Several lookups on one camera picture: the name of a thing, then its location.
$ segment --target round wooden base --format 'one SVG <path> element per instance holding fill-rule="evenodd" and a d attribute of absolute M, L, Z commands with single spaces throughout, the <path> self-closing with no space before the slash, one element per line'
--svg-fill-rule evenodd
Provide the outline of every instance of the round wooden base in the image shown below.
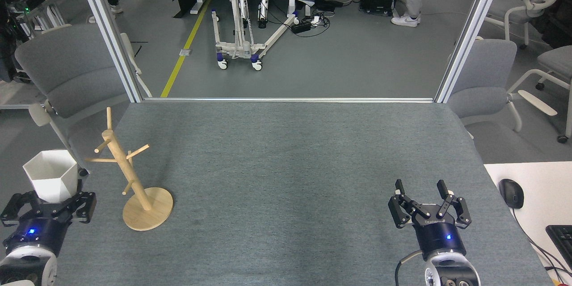
<path fill-rule="evenodd" d="M 123 207 L 123 221 L 127 227 L 137 231 L 151 230 L 165 222 L 173 210 L 173 197 L 163 188 L 145 189 L 151 210 L 145 210 L 137 196 L 129 198 Z"/>

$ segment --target keyboard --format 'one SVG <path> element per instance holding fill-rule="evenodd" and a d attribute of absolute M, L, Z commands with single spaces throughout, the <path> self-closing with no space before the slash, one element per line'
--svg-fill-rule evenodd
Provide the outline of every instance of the keyboard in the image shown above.
<path fill-rule="evenodd" d="M 572 268 L 572 225 L 550 225 L 546 227 L 546 233 L 566 260 L 568 267 Z"/>

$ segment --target white hexagonal cup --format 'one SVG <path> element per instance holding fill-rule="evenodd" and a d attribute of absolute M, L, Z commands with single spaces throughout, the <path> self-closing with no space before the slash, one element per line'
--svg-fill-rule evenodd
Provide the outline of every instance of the white hexagonal cup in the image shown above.
<path fill-rule="evenodd" d="M 22 167 L 42 200 L 61 202 L 77 192 L 77 162 L 67 150 L 41 151 Z"/>

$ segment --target yellow floor line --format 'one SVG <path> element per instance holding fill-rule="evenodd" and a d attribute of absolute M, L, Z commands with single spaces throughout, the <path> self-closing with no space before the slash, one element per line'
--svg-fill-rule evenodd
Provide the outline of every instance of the yellow floor line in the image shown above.
<path fill-rule="evenodd" d="M 202 18 L 205 16 L 206 9 L 209 7 L 209 3 L 210 3 L 210 0 L 206 0 L 202 4 L 201 11 L 198 13 L 197 21 L 194 23 L 193 30 L 190 32 L 190 35 L 189 35 L 188 39 L 186 40 L 186 43 L 185 43 L 185 46 L 183 47 L 183 49 L 189 49 L 190 45 L 193 43 L 194 36 L 197 34 L 197 30 L 202 23 Z M 186 56 L 179 56 L 177 63 L 175 64 L 175 67 L 173 68 L 173 72 L 171 72 L 171 76 L 169 77 L 169 80 L 167 81 L 165 88 L 163 89 L 163 92 L 161 93 L 161 97 L 164 98 L 164 97 L 169 96 L 169 92 L 171 91 L 171 87 L 173 87 L 173 84 L 174 84 L 175 80 L 177 79 L 178 72 L 180 71 L 183 62 L 185 61 L 185 57 Z"/>

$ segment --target gray chair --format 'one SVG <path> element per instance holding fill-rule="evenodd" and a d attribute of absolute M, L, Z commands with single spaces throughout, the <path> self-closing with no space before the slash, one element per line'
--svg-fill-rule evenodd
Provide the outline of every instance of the gray chair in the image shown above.
<path fill-rule="evenodd" d="M 508 105 L 515 129 L 493 121 L 465 125 L 485 164 L 548 160 L 517 133 L 521 118 L 505 90 L 516 52 L 516 44 L 509 40 L 476 40 L 447 102 L 459 118 L 498 113 Z"/>
<path fill-rule="evenodd" d="M 548 71 L 542 71 L 536 68 L 527 71 L 521 78 L 519 78 L 519 80 L 517 80 L 516 83 L 514 83 L 509 88 L 508 92 L 509 94 L 514 94 L 514 90 L 516 90 L 517 87 L 532 74 L 541 76 L 538 84 L 536 85 L 537 90 L 544 89 L 545 80 L 549 80 L 558 86 L 568 90 L 568 114 L 566 116 L 566 130 L 564 131 L 563 135 L 558 135 L 556 138 L 559 143 L 566 143 L 568 138 L 572 137 L 572 93 L 570 92 L 572 87 L 572 46 L 562 46 L 560 48 L 547 51 L 544 54 L 538 56 L 537 60 L 538 63 Z"/>
<path fill-rule="evenodd" d="M 59 28 L 19 46 L 16 60 L 47 97 L 45 111 L 31 105 L 38 125 L 50 123 L 80 166 L 102 142 L 107 106 L 114 123 L 129 105 L 127 95 L 97 25 Z"/>
<path fill-rule="evenodd" d="M 534 17 L 541 16 L 555 2 L 556 0 L 493 0 L 488 10 L 489 16 L 484 21 L 503 27 L 506 40 L 510 40 L 511 23 L 525 25 L 525 43 L 521 46 L 525 48 L 529 44 L 529 22 Z"/>

